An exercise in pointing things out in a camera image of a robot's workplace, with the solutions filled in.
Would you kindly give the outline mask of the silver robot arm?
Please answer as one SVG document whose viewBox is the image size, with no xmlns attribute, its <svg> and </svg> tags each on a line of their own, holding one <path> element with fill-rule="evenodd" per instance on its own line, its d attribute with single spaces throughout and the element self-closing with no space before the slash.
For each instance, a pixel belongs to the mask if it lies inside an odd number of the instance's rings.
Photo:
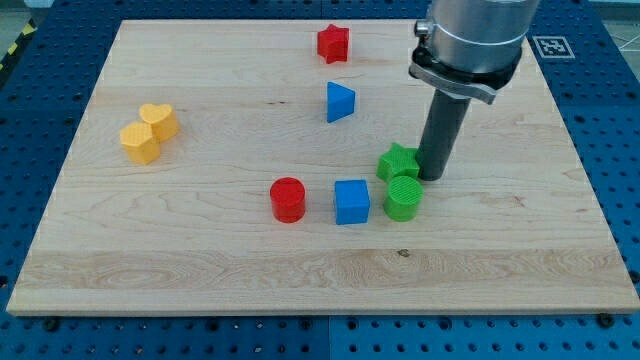
<svg viewBox="0 0 640 360">
<path fill-rule="evenodd" d="M 433 0 L 414 25 L 409 74 L 456 99 L 491 104 L 512 78 L 538 0 Z"/>
</svg>

